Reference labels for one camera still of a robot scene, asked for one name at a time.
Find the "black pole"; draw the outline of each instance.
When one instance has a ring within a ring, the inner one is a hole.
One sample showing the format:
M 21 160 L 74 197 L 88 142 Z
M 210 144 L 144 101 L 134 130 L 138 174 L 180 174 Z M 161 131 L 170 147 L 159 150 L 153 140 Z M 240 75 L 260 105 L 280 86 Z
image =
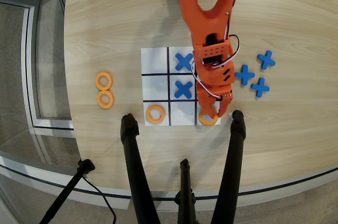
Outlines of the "black pole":
M 211 224 L 232 224 L 236 212 L 246 127 L 241 111 L 234 111 L 232 118 L 228 155 Z
M 40 221 L 40 224 L 47 224 L 49 223 L 58 212 L 64 201 L 67 199 L 69 194 L 78 184 L 80 179 L 84 174 L 88 174 L 90 171 L 95 169 L 94 164 L 89 160 L 86 159 L 84 161 L 79 161 L 79 167 L 77 173 L 73 176 L 73 178 L 69 181 L 67 186 L 61 191 L 60 195 L 55 199 L 54 203 L 49 207 L 46 214 L 44 215 L 43 219 Z
M 125 150 L 127 172 L 137 222 L 138 224 L 159 224 L 159 218 L 137 147 L 137 135 L 139 135 L 139 131 L 135 118 L 132 114 L 124 116 L 121 122 L 121 141 Z
M 181 190 L 175 197 L 175 202 L 179 205 L 178 224 L 195 224 L 195 195 L 192 193 L 190 184 L 189 161 L 184 159 L 181 162 Z

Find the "blue x piece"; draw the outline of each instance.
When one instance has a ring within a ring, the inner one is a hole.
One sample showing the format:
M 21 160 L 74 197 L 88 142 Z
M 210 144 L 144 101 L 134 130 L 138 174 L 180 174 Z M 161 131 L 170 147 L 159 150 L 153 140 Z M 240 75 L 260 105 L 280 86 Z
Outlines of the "blue x piece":
M 258 84 L 251 84 L 251 88 L 256 90 L 256 96 L 258 98 L 262 97 L 263 92 L 269 92 L 270 88 L 268 86 L 265 86 L 265 79 L 259 78 Z
M 189 53 L 187 56 L 182 56 L 180 53 L 176 54 L 175 57 L 179 60 L 179 63 L 175 67 L 177 71 L 180 71 L 183 67 L 187 68 L 189 71 L 191 71 L 191 65 L 190 60 L 194 57 L 191 53 Z
M 243 86 L 246 86 L 249 83 L 249 78 L 254 78 L 256 75 L 254 72 L 249 72 L 249 67 L 247 64 L 242 65 L 242 71 L 236 72 L 234 74 L 236 78 L 241 78 Z
M 189 91 L 189 89 L 193 86 L 191 81 L 185 85 L 183 85 L 180 81 L 177 81 L 175 82 L 175 85 L 178 87 L 178 91 L 175 93 L 175 98 L 179 98 L 181 95 L 185 95 L 185 97 L 188 99 L 192 97 Z
M 275 66 L 276 65 L 276 62 L 274 60 L 271 59 L 271 56 L 273 55 L 273 52 L 272 51 L 267 51 L 265 53 L 265 55 L 258 55 L 258 59 L 260 59 L 262 62 L 262 65 L 261 65 L 261 68 L 263 70 L 266 70 L 268 68 L 269 65 L 271 66 Z

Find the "orange robotic arm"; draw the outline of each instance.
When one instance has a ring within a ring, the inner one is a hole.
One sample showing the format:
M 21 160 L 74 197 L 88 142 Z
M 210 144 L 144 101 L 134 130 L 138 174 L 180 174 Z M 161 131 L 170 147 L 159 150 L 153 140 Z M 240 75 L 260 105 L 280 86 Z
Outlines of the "orange robotic arm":
M 234 53 L 228 32 L 235 1 L 218 0 L 213 9 L 204 11 L 198 0 L 180 0 L 182 16 L 191 31 L 196 71 L 201 79 L 195 76 L 192 66 L 199 83 L 196 85 L 198 101 L 211 118 L 214 118 L 212 105 L 217 100 L 221 101 L 218 111 L 221 117 L 233 99 L 231 84 L 235 78 L 231 59 L 239 47 Z

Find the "wooden table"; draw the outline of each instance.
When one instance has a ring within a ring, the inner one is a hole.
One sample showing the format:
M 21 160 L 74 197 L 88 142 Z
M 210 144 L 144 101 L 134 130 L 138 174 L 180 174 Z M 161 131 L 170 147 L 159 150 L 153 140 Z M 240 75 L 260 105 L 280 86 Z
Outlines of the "wooden table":
M 199 0 L 206 9 L 216 0 Z M 228 111 L 245 115 L 241 186 L 292 178 L 338 163 L 338 0 L 237 0 L 230 34 L 240 37 L 235 58 L 266 79 L 271 91 L 255 98 L 233 84 Z M 195 190 L 220 186 L 230 135 L 222 126 L 145 127 L 140 50 L 191 46 L 178 0 L 67 0 L 64 50 L 67 89 L 82 158 L 96 185 L 129 189 L 120 121 L 132 113 L 151 190 L 180 187 L 180 161 L 191 166 Z M 276 66 L 260 70 L 258 54 L 272 50 Z M 113 75 L 115 103 L 97 105 L 98 72 Z

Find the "orange ring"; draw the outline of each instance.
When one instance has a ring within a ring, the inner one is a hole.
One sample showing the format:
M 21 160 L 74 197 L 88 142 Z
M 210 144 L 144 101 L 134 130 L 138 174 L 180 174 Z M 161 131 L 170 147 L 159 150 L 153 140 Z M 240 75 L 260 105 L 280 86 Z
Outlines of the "orange ring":
M 153 119 L 152 116 L 150 115 L 150 112 L 153 109 L 158 109 L 161 112 L 161 117 L 159 119 Z M 147 109 L 147 120 L 152 124 L 157 125 L 163 122 L 164 117 L 165 117 L 165 111 L 164 111 L 164 108 L 162 108 L 160 105 L 152 105 Z
M 100 83 L 100 78 L 102 76 L 105 76 L 107 77 L 108 79 L 108 84 L 106 86 L 103 86 L 101 83 Z M 109 72 L 101 72 L 99 73 L 98 75 L 96 75 L 96 87 L 102 91 L 104 90 L 108 90 L 111 86 L 112 86 L 112 76 Z
M 102 95 L 107 95 L 109 97 L 108 104 L 102 101 Z M 112 94 L 110 90 L 100 91 L 99 94 L 97 95 L 97 103 L 101 108 L 108 109 L 114 103 L 114 95 Z
M 218 120 L 218 113 L 215 109 L 212 109 L 215 117 L 213 118 L 212 121 L 205 121 L 204 118 L 203 118 L 203 115 L 206 113 L 204 109 L 201 109 L 200 111 L 200 114 L 199 114 L 199 119 L 200 119 L 200 122 L 202 125 L 205 125 L 205 126 L 212 126 L 214 124 L 216 124 L 217 120 Z

